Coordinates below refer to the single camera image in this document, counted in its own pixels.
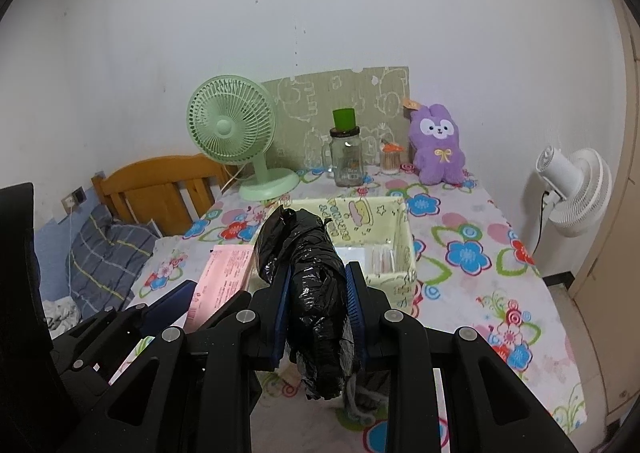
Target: fan grille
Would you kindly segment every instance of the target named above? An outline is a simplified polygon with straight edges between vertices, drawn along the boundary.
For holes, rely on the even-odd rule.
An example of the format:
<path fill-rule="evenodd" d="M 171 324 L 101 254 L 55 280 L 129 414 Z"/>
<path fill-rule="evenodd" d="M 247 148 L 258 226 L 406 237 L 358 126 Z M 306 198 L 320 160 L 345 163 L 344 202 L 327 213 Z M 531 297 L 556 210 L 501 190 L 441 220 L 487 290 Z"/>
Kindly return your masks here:
<path fill-rule="evenodd" d="M 611 196 L 611 172 L 593 149 L 581 149 L 569 160 L 582 170 L 584 181 L 572 198 L 560 202 L 549 216 L 558 231 L 574 237 L 584 233 L 603 214 Z"/>
<path fill-rule="evenodd" d="M 220 129 L 221 120 L 227 121 Z M 210 79 L 191 96 L 187 126 L 209 158 L 242 164 L 265 152 L 275 132 L 275 103 L 260 84 L 239 76 Z"/>

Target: yellow bow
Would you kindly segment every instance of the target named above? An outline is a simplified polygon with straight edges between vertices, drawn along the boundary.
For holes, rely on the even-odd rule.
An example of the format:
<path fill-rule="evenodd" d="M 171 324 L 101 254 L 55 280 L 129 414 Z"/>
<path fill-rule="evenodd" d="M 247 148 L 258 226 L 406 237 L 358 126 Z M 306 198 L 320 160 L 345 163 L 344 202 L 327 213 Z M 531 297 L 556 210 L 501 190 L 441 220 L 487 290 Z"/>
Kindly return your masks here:
<path fill-rule="evenodd" d="M 451 162 L 449 160 L 449 157 L 451 156 L 450 149 L 437 149 L 433 154 L 440 157 L 440 162 Z"/>

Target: glass jar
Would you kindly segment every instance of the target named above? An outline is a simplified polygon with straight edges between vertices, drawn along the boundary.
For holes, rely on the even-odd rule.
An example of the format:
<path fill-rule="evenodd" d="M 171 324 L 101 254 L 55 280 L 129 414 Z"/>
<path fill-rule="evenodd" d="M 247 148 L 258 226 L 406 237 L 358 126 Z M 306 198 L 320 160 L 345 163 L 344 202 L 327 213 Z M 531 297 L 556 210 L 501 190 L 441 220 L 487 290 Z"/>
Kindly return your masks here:
<path fill-rule="evenodd" d="M 329 178 L 334 177 L 334 162 L 331 159 L 331 142 L 328 135 L 322 136 L 322 169 Z"/>
<path fill-rule="evenodd" d="M 364 168 L 360 128 L 356 126 L 346 131 L 332 128 L 329 134 L 335 185 L 347 188 L 361 186 L 364 182 Z"/>

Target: wooden door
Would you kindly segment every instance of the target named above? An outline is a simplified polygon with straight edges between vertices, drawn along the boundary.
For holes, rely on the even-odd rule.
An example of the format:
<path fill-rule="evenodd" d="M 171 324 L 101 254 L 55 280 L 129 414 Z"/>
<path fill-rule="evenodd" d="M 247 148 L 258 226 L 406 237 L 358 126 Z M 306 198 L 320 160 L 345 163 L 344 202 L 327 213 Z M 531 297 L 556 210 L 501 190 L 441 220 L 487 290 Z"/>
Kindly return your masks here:
<path fill-rule="evenodd" d="M 640 184 L 629 181 L 607 242 L 575 296 L 600 363 L 608 413 L 640 391 Z"/>

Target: green desk fan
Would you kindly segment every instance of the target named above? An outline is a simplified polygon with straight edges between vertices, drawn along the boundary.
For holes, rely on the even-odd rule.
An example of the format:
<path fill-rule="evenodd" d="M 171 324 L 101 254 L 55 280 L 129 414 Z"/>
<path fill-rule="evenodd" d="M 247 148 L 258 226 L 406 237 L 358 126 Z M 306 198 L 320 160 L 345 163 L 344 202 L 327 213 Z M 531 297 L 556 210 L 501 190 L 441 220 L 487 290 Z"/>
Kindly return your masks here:
<path fill-rule="evenodd" d="M 300 182 L 290 169 L 268 169 L 264 160 L 276 130 L 275 108 L 260 84 L 238 76 L 210 79 L 189 101 L 189 135 L 201 152 L 221 164 L 254 165 L 255 174 L 240 186 L 244 200 L 277 198 Z"/>

